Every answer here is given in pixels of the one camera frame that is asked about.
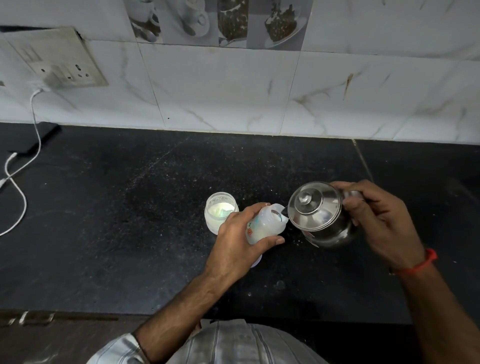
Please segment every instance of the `red thread bracelet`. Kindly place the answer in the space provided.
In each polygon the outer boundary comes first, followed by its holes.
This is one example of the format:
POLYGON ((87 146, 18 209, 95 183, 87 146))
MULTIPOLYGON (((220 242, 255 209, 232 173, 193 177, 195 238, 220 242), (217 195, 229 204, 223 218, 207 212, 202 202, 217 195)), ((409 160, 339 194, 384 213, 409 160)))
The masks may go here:
POLYGON ((415 274, 422 269, 424 269, 426 266, 431 264, 435 259, 438 258, 437 253, 430 248, 425 249, 425 253, 427 258, 425 259, 424 262, 418 264, 417 266, 414 266, 413 268, 406 268, 406 269, 400 269, 395 272, 396 275, 401 276, 401 275, 412 275, 415 274))

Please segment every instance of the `stainless steel kettle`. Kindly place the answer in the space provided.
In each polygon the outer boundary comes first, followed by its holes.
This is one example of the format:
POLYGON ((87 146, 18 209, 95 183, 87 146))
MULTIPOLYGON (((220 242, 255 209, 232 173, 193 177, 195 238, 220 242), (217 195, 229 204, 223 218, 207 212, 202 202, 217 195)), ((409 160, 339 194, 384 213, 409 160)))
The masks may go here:
POLYGON ((342 201, 349 196, 364 200, 359 191, 343 192, 326 182, 309 182, 288 202, 292 224, 316 247, 333 248, 352 241, 358 233, 342 201))

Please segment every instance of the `white charging cable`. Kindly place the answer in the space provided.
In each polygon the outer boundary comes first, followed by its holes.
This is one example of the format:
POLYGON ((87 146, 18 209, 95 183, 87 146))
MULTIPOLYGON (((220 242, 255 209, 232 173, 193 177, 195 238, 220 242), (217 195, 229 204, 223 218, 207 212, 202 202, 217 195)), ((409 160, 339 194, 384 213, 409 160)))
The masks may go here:
POLYGON ((20 172, 22 169, 24 169, 26 166, 28 166, 30 163, 32 163, 36 157, 38 157, 38 154, 40 154, 40 149, 42 148, 42 138, 40 138, 40 133, 38 132, 38 128, 36 126, 36 118, 35 118, 35 111, 33 109, 33 99, 35 96, 37 96, 39 93, 43 92, 43 89, 38 89, 36 90, 31 96, 30 96, 30 107, 32 108, 32 115, 33 115, 33 125, 35 127, 35 132, 36 132, 36 135, 38 137, 38 149, 36 151, 36 154, 33 156, 32 159, 30 159, 28 162, 26 162, 23 166, 21 166, 19 169, 17 169, 15 172, 13 173, 9 173, 8 172, 8 165, 9 163, 18 155, 18 153, 12 153, 7 161, 5 162, 5 167, 4 167, 4 171, 5 171, 5 174, 7 175, 7 178, 4 178, 2 180, 0 180, 0 188, 2 188, 2 186, 8 181, 10 180, 12 182, 12 184, 15 186, 15 188, 18 190, 18 192, 20 193, 20 195, 22 196, 22 199, 24 200, 24 210, 22 211, 22 214, 20 215, 20 217, 18 218, 17 222, 14 223, 9 229, 5 230, 4 232, 0 233, 0 236, 2 235, 5 235, 6 233, 8 232, 11 232, 19 223, 20 221, 22 221, 22 219, 24 218, 25 216, 25 212, 27 211, 27 198, 25 197, 25 194, 23 193, 23 191, 21 190, 20 187, 18 187, 17 183, 13 180, 13 176, 15 174, 17 174, 18 172, 20 172))

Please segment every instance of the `baby bottle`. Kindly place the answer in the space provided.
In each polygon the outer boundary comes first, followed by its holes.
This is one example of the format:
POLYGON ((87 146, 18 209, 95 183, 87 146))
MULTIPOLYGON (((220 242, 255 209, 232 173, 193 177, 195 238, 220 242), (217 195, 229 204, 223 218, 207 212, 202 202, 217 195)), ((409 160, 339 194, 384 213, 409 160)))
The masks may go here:
MULTIPOLYGON (((247 240, 250 244, 255 244, 260 239, 267 236, 278 235, 283 230, 288 222, 288 218, 282 215, 284 207, 280 204, 273 204, 265 206, 260 210, 257 216, 251 219, 247 224, 247 240)), ((262 256, 259 256, 257 261, 252 265, 256 266, 262 256)))

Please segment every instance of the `kettle handle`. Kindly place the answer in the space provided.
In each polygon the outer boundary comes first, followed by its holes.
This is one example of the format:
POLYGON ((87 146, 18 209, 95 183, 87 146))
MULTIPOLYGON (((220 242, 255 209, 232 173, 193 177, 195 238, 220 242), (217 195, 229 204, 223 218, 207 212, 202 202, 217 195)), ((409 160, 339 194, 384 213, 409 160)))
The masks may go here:
POLYGON ((360 191, 342 191, 343 198, 347 197, 358 197, 360 200, 365 201, 365 197, 360 191))

